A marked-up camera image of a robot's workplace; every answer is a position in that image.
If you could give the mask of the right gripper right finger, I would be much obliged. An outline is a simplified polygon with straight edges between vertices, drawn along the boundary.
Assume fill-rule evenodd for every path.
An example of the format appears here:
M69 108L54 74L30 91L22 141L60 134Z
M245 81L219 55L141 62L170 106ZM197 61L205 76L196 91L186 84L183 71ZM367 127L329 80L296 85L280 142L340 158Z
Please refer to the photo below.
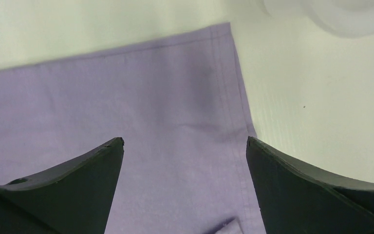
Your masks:
M246 159L268 234L374 234L374 183L326 171L254 137Z

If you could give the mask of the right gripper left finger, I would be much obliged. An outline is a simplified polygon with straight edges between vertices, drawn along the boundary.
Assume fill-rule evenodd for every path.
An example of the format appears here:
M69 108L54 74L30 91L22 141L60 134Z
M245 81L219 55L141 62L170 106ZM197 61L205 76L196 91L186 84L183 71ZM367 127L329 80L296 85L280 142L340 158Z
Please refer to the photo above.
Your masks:
M102 234L124 155L111 139L36 174L0 185L0 234Z

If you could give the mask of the purple t shirt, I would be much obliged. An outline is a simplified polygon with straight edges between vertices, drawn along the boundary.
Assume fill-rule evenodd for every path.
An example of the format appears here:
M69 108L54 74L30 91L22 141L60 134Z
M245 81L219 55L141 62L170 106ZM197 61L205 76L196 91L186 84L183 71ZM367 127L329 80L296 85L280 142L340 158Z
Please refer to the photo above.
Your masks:
M264 233L254 134L228 23L0 71L0 184L123 138L108 234Z

